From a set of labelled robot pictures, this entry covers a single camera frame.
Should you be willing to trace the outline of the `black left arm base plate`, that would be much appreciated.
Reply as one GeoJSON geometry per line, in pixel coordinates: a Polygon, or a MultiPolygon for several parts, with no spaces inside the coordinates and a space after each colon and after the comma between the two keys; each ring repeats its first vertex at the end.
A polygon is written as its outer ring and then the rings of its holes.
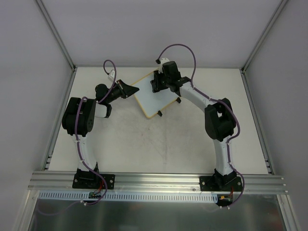
{"type": "MultiPolygon", "coordinates": [[[[103,185],[102,189],[113,190],[115,185],[114,174],[101,174],[105,179],[107,186],[103,185]]],[[[78,171],[74,175],[72,188],[73,189],[98,189],[103,183],[101,177],[98,177],[96,174],[89,171],[78,171]]]]}

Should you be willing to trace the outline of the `yellow framed whiteboard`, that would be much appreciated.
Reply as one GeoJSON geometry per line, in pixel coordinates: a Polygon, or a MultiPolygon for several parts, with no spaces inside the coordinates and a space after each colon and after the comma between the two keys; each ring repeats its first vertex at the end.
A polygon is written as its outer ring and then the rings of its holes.
{"type": "Polygon", "coordinates": [[[175,102],[179,97],[176,93],[171,92],[170,89],[153,93],[150,83],[153,79],[154,73],[151,72],[132,84],[133,87],[139,88],[134,97],[147,118],[162,115],[162,110],[175,102]]]}

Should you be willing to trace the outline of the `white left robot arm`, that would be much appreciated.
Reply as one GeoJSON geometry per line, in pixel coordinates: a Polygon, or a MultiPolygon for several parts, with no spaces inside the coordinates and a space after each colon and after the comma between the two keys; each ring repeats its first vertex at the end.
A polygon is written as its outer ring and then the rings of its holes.
{"type": "Polygon", "coordinates": [[[93,130],[95,118],[109,118],[112,111],[111,102],[118,98],[126,99],[140,89],[118,80],[108,88],[105,84],[95,87],[95,98],[70,98],[62,118],[62,127],[73,139],[79,164],[77,169],[87,172],[84,182],[91,188],[100,184],[101,177],[94,171],[98,163],[92,147],[88,144],[89,133],[93,130]]]}

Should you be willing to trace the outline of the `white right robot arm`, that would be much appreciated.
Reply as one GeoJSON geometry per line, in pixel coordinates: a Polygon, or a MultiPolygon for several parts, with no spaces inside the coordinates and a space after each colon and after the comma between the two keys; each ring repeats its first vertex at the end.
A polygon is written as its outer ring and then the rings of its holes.
{"type": "Polygon", "coordinates": [[[152,91],[158,93],[169,89],[203,111],[205,131],[213,140],[215,148],[216,167],[213,179],[220,190],[227,190],[232,186],[232,180],[237,177],[231,164],[231,150],[228,145],[236,127],[230,101],[227,98],[211,99],[195,89],[191,78],[181,76],[175,61],[162,58],[156,60],[156,63],[159,68],[154,71],[154,79],[151,80],[152,91]]]}

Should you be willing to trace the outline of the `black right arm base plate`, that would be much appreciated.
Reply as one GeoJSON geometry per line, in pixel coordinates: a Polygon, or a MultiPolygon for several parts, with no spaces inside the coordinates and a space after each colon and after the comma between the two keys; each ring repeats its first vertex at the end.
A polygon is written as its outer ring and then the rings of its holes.
{"type": "Polygon", "coordinates": [[[224,181],[215,176],[200,176],[199,177],[200,190],[213,192],[240,192],[243,189],[242,179],[236,177],[230,181],[224,181]]]}

